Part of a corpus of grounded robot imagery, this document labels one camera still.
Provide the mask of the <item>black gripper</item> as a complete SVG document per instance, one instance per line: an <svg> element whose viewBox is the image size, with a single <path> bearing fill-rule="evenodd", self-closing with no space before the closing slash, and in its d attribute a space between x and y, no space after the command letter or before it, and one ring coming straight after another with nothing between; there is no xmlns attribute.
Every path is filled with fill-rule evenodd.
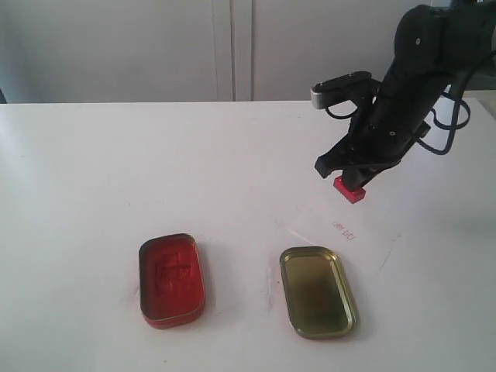
<svg viewBox="0 0 496 372"><path fill-rule="evenodd" d="M346 136L319 156L315 170L322 179L342 171L346 190L362 188L382 171L399 164L430 125L430 90L403 87L393 93L383 88L347 89L357 106Z"/></svg>

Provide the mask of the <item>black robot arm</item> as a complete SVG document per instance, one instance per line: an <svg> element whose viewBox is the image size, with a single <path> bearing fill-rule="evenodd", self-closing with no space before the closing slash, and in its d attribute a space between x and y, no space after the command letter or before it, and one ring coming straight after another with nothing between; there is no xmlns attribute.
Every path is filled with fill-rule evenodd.
<svg viewBox="0 0 496 372"><path fill-rule="evenodd" d="M419 5L408 11L394 36L394 59L382 81L357 71L314 85L315 109L328 112L346 101L356 108L343 115L347 134L318 157L315 169L326 178L341 171L335 187L344 195L361 195L363 187L382 171L397 166L418 144L435 155L450 152L466 104L463 93L473 75L495 67L495 3L454 1L448 7ZM436 149L424 142L425 117L439 98L453 101L446 145Z"/></svg>

